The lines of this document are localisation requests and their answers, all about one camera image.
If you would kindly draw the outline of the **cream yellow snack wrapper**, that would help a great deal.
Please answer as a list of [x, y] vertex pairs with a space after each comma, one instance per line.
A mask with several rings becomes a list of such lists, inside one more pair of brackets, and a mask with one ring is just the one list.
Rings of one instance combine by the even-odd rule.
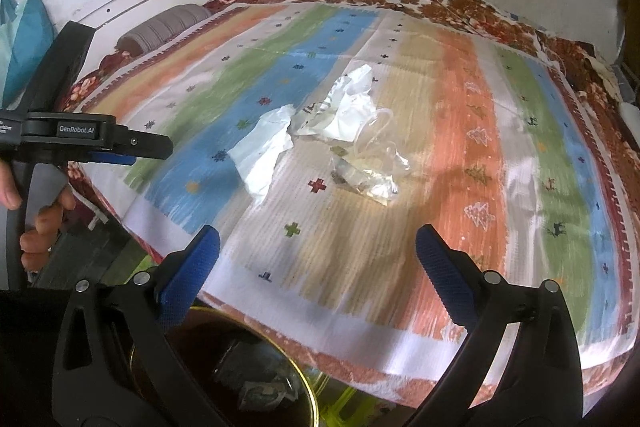
[[333, 179], [346, 190], [374, 200], [383, 206], [399, 195], [393, 173], [375, 156], [358, 156], [353, 150], [334, 145], [330, 148]]

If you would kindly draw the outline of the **green white medicine box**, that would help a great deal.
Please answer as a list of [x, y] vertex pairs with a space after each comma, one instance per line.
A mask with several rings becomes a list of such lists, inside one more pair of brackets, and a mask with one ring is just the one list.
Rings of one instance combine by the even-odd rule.
[[273, 381], [246, 381], [240, 393], [240, 410], [271, 412], [298, 400], [302, 384], [277, 376]]

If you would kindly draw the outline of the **gold-rimmed round trash bin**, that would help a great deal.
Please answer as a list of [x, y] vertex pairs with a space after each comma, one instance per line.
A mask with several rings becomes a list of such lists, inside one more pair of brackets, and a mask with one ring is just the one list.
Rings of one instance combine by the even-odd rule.
[[[131, 426], [318, 426], [319, 408], [303, 369], [265, 335], [220, 311], [192, 307], [164, 333], [149, 312], [128, 317], [129, 370], [149, 410]], [[271, 412], [240, 410], [246, 381], [277, 376], [302, 384], [298, 400]]]

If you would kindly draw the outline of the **grey ribbed pillow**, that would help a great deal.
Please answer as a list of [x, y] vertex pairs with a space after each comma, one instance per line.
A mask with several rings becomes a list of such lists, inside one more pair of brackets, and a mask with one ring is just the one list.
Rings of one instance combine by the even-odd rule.
[[212, 12], [197, 4], [180, 4], [158, 13], [123, 34], [116, 49], [137, 57], [157, 50], [183, 31], [201, 23]]

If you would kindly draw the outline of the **teal cloth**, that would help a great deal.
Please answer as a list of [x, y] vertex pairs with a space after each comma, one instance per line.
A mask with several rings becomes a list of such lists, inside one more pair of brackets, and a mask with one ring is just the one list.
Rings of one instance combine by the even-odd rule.
[[1, 107], [13, 107], [55, 37], [42, 0], [1, 0]]

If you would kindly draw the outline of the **white tissue on mat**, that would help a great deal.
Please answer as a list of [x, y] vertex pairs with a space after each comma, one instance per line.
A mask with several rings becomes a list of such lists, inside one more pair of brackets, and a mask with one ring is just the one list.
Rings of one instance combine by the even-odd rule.
[[255, 202], [266, 198], [280, 155], [293, 147], [288, 127], [294, 114], [291, 104], [270, 110], [228, 152], [245, 190]]

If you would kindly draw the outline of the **clear plastic cup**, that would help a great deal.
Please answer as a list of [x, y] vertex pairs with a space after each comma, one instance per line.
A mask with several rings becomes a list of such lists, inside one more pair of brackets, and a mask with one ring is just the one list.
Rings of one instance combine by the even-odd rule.
[[358, 156], [375, 156], [394, 176], [407, 176], [410, 162], [402, 153], [402, 144], [396, 131], [394, 113], [388, 108], [378, 109], [358, 131], [352, 150]]

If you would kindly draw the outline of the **colourful striped bed mat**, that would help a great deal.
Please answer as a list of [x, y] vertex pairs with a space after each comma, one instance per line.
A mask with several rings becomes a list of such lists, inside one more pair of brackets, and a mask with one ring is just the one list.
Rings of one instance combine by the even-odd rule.
[[122, 223], [157, 254], [213, 225], [203, 299], [331, 374], [434, 381], [458, 350], [414, 251], [427, 223], [511, 283], [557, 281], [588, 369], [634, 343], [622, 184], [536, 58], [387, 10], [237, 4], [77, 103], [174, 142], [86, 168]]

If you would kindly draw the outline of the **white crumpled plastic bag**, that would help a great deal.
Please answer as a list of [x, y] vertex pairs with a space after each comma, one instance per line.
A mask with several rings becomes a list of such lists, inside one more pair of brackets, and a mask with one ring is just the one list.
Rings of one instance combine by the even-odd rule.
[[323, 101], [306, 106], [292, 117], [290, 131], [324, 141], [352, 143], [376, 115], [370, 97], [372, 67], [364, 64], [338, 78]]

